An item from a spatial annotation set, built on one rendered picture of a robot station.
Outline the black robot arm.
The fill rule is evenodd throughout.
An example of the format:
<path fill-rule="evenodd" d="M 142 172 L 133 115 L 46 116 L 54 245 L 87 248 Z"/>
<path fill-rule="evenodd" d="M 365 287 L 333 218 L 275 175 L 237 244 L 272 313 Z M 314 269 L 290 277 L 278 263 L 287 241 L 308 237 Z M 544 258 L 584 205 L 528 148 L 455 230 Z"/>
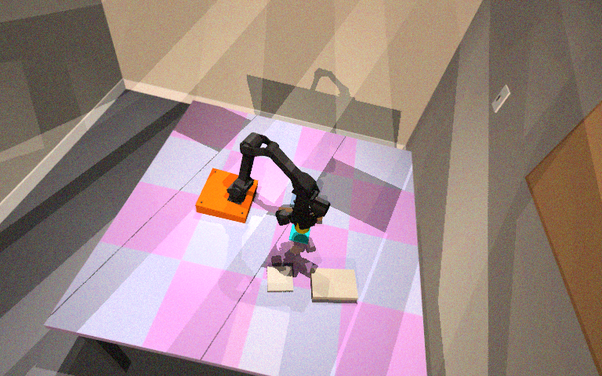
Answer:
<path fill-rule="evenodd" d="M 262 144 L 267 147 L 261 147 Z M 307 208 L 323 217 L 325 217 L 330 202 L 318 196 L 320 190 L 314 178 L 308 173 L 300 171 L 289 157 L 281 150 L 278 143 L 269 140 L 266 136 L 251 132 L 241 143 L 240 152 L 242 153 L 241 167 L 238 177 L 227 188 L 229 193 L 228 201 L 241 205 L 246 198 L 246 193 L 253 186 L 251 175 L 252 166 L 255 157 L 269 157 L 292 181 L 293 191 L 296 195 L 296 206 Z M 309 229 L 317 223 L 317 217 L 310 215 L 310 210 L 297 212 L 295 220 L 298 221 L 301 230 Z"/>

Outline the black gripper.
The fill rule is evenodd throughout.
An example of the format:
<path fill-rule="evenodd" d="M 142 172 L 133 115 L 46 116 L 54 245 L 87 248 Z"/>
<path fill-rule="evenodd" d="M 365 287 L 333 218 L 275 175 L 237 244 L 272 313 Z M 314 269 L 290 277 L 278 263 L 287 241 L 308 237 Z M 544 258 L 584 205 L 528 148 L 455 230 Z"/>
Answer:
<path fill-rule="evenodd" d="M 310 210 L 309 206 L 307 208 L 299 208 L 299 207 L 297 207 L 295 201 L 296 200 L 293 201 L 294 202 L 294 206 L 292 206 L 292 210 L 293 211 L 286 212 L 285 209 L 276 211 L 275 215 L 276 215 L 278 224 L 280 226 L 289 224 L 289 219 L 290 219 L 290 222 L 292 224 L 294 223 L 294 226 L 296 227 L 296 224 L 297 224 L 298 221 L 295 220 L 295 218 L 294 218 L 295 214 L 297 212 L 306 212 L 306 210 Z M 319 214 L 317 214 L 317 213 L 315 213 L 315 212 L 313 212 L 313 211 L 310 210 L 310 215 L 312 215 L 312 213 L 314 213 L 314 216 L 316 216 L 317 218 L 322 217 L 321 215 L 319 215 Z"/>

